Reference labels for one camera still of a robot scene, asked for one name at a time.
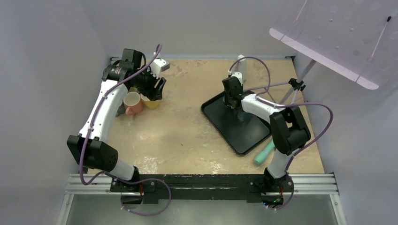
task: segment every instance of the mug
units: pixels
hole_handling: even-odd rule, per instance
[[[137,92],[129,92],[123,98],[123,103],[126,107],[126,115],[131,116],[142,112],[144,106],[141,97]]]
[[[161,103],[160,100],[151,101],[147,97],[143,96],[142,94],[140,96],[141,96],[141,99],[144,102],[145,106],[147,106],[150,109],[156,109],[159,106],[159,104]]]

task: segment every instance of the light blue brush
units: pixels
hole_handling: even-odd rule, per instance
[[[254,157],[254,163],[256,165],[261,165],[264,163],[264,161],[267,159],[268,155],[270,154],[270,152],[275,148],[275,144],[274,141],[271,140],[266,146],[265,148],[259,152],[256,157]]]

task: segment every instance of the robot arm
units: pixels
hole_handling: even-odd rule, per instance
[[[86,138],[87,130],[90,126],[89,121],[91,121],[100,100],[111,87],[140,70],[139,67],[141,66],[142,57],[143,53],[141,52],[132,49],[124,49],[122,59],[113,65],[109,65],[104,70],[101,89],[89,119],[79,131],[78,135],[70,135],[67,141],[69,150],[77,164],[79,164],[84,139]],[[166,60],[155,59],[153,63],[151,63],[149,70],[144,71],[130,81],[115,88],[107,96],[94,121],[84,154],[83,166],[91,169],[103,170],[123,180],[136,181],[139,179],[138,168],[123,162],[118,157],[117,150],[107,144],[109,131],[112,127],[117,109],[122,104],[124,96],[131,87],[136,87],[141,94],[150,100],[162,99],[162,90],[166,83],[166,79],[161,76],[161,73],[167,70],[169,66],[170,64]]]
[[[310,140],[311,134],[298,107],[276,108],[282,106],[268,102],[269,106],[258,100],[251,91],[243,91],[240,72],[235,72],[222,81],[224,103],[232,108],[252,113],[271,125],[271,133],[276,151],[271,164],[264,171],[264,190],[278,186],[286,179],[286,168],[295,150],[302,148]]]

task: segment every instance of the pink mug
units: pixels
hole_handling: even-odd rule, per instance
[[[137,92],[129,92],[123,98],[123,103],[126,106],[126,115],[131,116],[142,112],[144,105],[141,96]]]

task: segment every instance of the white wall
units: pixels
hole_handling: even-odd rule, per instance
[[[297,74],[309,61],[297,55]],[[317,143],[325,172],[336,174],[348,223],[396,224],[398,76],[377,90],[367,90],[317,63],[304,81],[306,99],[334,112],[330,129]],[[317,135],[328,112],[310,106],[308,113]]]
[[[123,48],[167,58],[296,55],[268,33],[281,0],[80,0],[111,55]]]
[[[0,224],[53,225],[106,63],[78,0],[0,1]]]

